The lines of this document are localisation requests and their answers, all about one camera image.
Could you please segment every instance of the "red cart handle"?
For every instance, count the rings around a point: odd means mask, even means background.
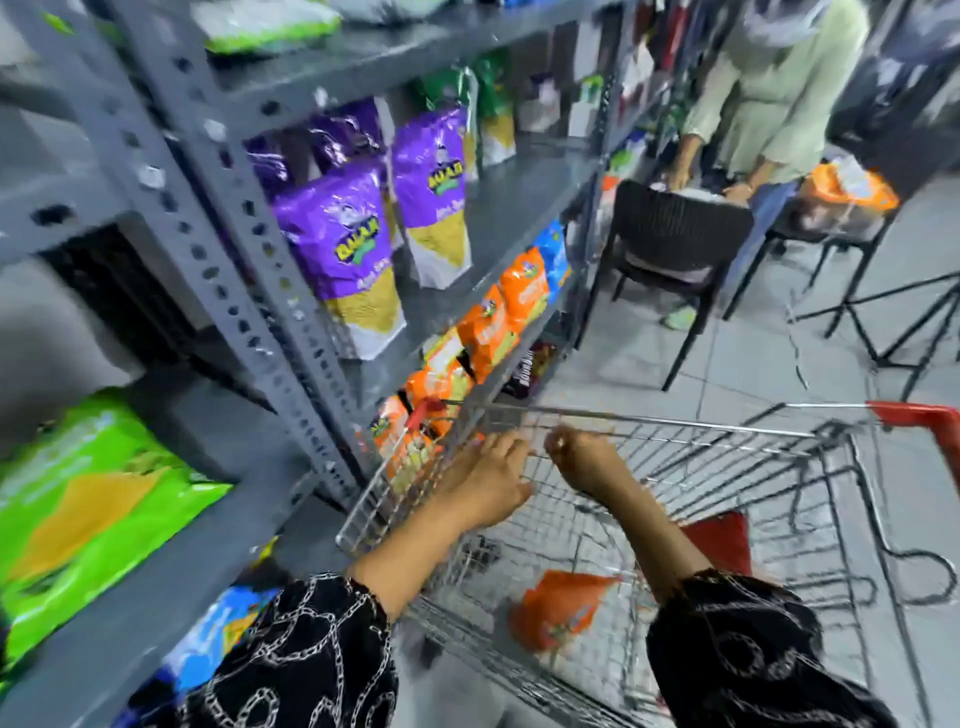
[[[901,401],[868,401],[867,406],[885,425],[930,430],[947,461],[953,485],[960,493],[960,412],[942,404]]]

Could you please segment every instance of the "black patterned sleeve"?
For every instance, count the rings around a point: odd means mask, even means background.
[[[749,576],[687,579],[647,635],[679,728],[897,723],[866,688],[826,671],[823,630],[794,594]]]
[[[283,590],[180,710],[181,728],[385,728],[396,700],[390,624],[341,574]]]

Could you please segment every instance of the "brand logo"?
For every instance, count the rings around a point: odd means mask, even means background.
[[[376,246],[380,221],[376,219],[376,215],[364,217],[363,213],[349,205],[340,208],[339,218],[340,224],[347,228],[350,234],[337,245],[337,258],[344,263],[360,265],[364,255]]]
[[[464,164],[459,159],[450,159],[443,144],[437,147],[437,168],[430,173],[427,186],[435,195],[456,189],[459,180],[464,176]]]

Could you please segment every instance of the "tripod stand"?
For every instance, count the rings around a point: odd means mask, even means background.
[[[905,293],[918,288],[924,288],[928,285],[933,285],[934,283],[941,283],[945,280],[953,280],[953,285],[949,288],[949,290],[935,302],[933,302],[930,308],[928,308],[920,316],[920,318],[908,326],[906,330],[897,338],[897,341],[884,349],[882,352],[878,352],[876,350],[876,346],[874,346],[874,342],[870,338],[870,335],[863,327],[863,322],[860,320],[855,306],[858,306],[862,303],[869,303],[870,301],[879,301],[880,299],[896,296],[899,293]],[[927,344],[923,355],[920,357],[920,361],[918,361],[916,364],[902,364],[892,361],[894,354],[896,354],[913,337],[914,334],[923,328],[927,322],[933,319],[934,316],[944,309],[947,311],[947,316],[937,328],[933,338],[930,339],[930,342]],[[953,317],[956,315],[958,309],[960,309],[960,271],[955,271],[953,273],[948,273],[945,276],[938,276],[937,278],[933,279],[918,280],[914,283],[902,285],[899,288],[891,288],[888,291],[876,293],[873,296],[866,296],[862,299],[846,299],[839,305],[831,306],[830,308],[824,308],[819,311],[813,311],[811,313],[805,313],[802,316],[796,317],[794,321],[796,322],[803,321],[805,319],[813,319],[829,313],[833,314],[833,319],[830,321],[829,327],[827,328],[827,332],[825,334],[825,338],[830,338],[830,336],[836,331],[837,326],[839,326],[840,319],[843,317],[844,313],[849,313],[853,321],[853,326],[856,329],[857,336],[860,337],[863,345],[867,348],[867,354],[873,360],[878,369],[909,370],[910,377],[906,380],[906,384],[903,386],[903,391],[900,393],[900,401],[907,401],[910,399],[910,395],[913,394],[914,387],[917,386],[917,382],[920,380],[920,377],[923,376],[926,368],[930,364],[930,361],[933,359],[933,356],[937,351],[937,347],[940,346],[940,342],[943,341],[944,337],[947,335],[950,324],[952,323]],[[960,362],[960,351],[957,352],[955,360]]]

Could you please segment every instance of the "shoe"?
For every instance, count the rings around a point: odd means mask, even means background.
[[[692,305],[685,305],[678,308],[660,319],[660,323],[674,331],[690,331],[693,322],[697,318],[697,309]]]

